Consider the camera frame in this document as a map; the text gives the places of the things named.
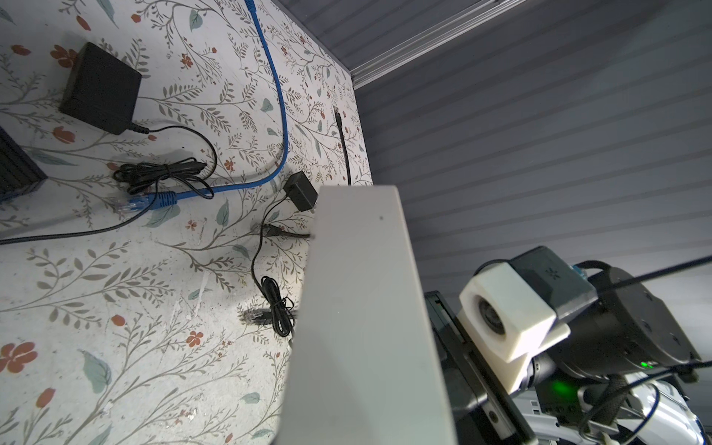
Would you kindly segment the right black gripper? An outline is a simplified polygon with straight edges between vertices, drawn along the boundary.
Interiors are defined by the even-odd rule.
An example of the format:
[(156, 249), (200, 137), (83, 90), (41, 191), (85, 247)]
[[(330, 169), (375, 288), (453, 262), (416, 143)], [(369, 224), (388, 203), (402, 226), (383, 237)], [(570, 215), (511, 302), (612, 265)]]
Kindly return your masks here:
[(437, 291), (426, 309), (459, 444), (537, 444), (532, 428)]

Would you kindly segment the white network switch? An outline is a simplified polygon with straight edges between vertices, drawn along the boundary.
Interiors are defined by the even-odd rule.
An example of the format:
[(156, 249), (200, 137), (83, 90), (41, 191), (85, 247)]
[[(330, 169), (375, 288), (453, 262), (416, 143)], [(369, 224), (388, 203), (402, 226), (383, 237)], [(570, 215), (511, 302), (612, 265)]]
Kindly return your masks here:
[(278, 444), (454, 444), (400, 195), (321, 187)]

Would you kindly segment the small black power adapter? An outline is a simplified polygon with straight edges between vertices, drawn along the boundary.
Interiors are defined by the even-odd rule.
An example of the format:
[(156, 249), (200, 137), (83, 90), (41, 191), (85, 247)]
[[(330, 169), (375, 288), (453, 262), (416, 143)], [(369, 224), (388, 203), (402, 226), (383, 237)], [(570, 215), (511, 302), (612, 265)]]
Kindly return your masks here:
[(287, 178), (283, 190), (298, 211), (312, 210), (318, 200), (318, 193), (305, 172), (291, 174)]

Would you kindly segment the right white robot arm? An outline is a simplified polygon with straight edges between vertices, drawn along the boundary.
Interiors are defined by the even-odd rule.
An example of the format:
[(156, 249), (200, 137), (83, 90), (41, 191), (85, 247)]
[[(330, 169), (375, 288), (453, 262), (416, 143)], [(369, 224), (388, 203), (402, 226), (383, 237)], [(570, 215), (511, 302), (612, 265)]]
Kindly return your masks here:
[(548, 248), (426, 307), (463, 444), (707, 444), (682, 390), (708, 368), (645, 276)]

